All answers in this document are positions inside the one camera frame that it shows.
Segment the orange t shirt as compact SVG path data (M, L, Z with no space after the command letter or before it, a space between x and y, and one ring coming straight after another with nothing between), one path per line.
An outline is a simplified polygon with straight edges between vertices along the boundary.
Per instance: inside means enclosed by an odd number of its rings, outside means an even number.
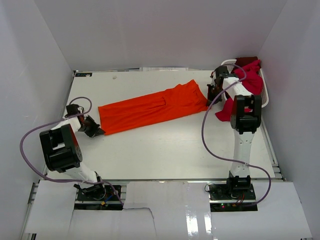
M207 99L195 80L174 88L98 107L106 135L162 123L206 111Z

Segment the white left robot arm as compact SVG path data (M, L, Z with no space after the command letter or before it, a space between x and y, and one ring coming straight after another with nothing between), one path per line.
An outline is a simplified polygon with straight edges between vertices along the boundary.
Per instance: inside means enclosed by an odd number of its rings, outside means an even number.
M86 197L101 200L106 195L106 187L99 183L102 179L97 172L83 163L83 155L76 139L76 132L83 132L94 138L105 134L94 119L84 115L84 108L78 104L66 106L67 114L55 127L39 134L42 152L47 168L52 172L67 174Z

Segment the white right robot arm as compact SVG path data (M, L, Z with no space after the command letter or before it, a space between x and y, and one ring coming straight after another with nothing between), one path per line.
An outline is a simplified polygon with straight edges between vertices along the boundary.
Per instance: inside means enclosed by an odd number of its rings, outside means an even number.
M207 85L208 109L222 100L227 94L231 100L230 126L234 133L233 158L220 157L220 160L231 162L225 184L217 187L215 195L226 195L229 198L243 200L253 192L250 176L250 155L252 141L261 125L262 97L248 91L242 81L247 73L238 65L233 65L242 74L238 77L228 70L229 64L217 67L211 75L212 81Z

